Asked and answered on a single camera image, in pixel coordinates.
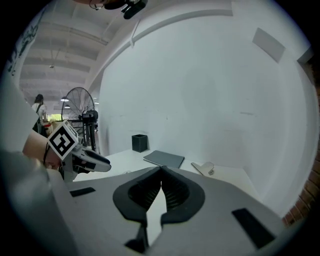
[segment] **black cube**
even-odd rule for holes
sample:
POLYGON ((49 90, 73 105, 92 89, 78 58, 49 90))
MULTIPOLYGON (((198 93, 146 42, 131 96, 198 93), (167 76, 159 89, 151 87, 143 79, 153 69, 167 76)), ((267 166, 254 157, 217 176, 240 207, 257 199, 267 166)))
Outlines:
POLYGON ((139 153, 148 149, 148 136, 137 134, 132 136, 132 150, 139 153))

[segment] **industrial fan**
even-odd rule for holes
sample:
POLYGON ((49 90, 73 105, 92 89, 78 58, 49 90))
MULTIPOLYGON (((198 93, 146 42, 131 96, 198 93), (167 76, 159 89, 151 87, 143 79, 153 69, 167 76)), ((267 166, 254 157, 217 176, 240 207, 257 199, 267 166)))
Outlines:
POLYGON ((82 87, 76 87, 69 91, 61 101, 63 101, 61 120, 67 119, 83 138, 83 144, 91 146, 91 149, 95 151, 94 127, 98 120, 98 112, 95 111, 95 103, 90 93, 82 87))

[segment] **table surface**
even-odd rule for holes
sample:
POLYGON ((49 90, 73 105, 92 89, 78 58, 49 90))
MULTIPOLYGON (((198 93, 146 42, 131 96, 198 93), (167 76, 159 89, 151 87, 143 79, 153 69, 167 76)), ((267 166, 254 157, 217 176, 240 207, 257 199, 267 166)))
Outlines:
MULTIPOLYGON (((155 167, 155 164, 149 163, 143 160, 143 157, 150 154, 152 151, 147 150, 141 153, 135 152, 132 149, 125 150, 116 154, 107 156, 106 158, 110 160, 111 170, 108 172, 90 172, 90 173, 80 173, 74 179, 74 182, 88 181, 101 178, 107 178, 117 175, 125 174, 126 172, 134 172, 148 167, 155 167)), ((186 170, 195 174, 199 172, 191 165, 191 160, 185 159, 180 166, 180 169, 186 170)), ((202 165, 201 162, 194 162, 198 165, 202 165)), ((213 179, 221 180, 224 182, 231 183, 243 190, 251 197, 255 198, 259 202, 261 201, 257 191, 251 183, 247 173, 241 168, 231 168, 225 166, 214 166, 214 173, 212 175, 213 179)), ((147 235, 149 245, 157 239, 158 235, 161 233, 160 218, 161 215, 167 212, 166 198, 162 189, 160 189, 158 195, 156 196, 153 204, 146 213, 147 216, 147 235)))

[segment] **ceiling light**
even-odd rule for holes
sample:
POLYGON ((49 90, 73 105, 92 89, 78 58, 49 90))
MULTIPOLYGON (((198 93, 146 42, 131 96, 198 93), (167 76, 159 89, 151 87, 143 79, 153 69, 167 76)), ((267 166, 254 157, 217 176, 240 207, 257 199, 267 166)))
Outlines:
POLYGON ((60 99, 60 101, 62 101, 62 102, 68 102, 69 100, 67 99, 67 97, 62 97, 62 98, 60 99))

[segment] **gray folder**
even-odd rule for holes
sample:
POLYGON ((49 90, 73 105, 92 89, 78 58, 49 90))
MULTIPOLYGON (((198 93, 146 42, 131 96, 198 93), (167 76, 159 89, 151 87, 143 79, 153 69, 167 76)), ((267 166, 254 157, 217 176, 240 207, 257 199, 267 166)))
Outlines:
POLYGON ((169 154, 155 150, 151 154, 146 155, 143 160, 157 166, 168 166, 179 168, 185 157, 175 154, 169 154))

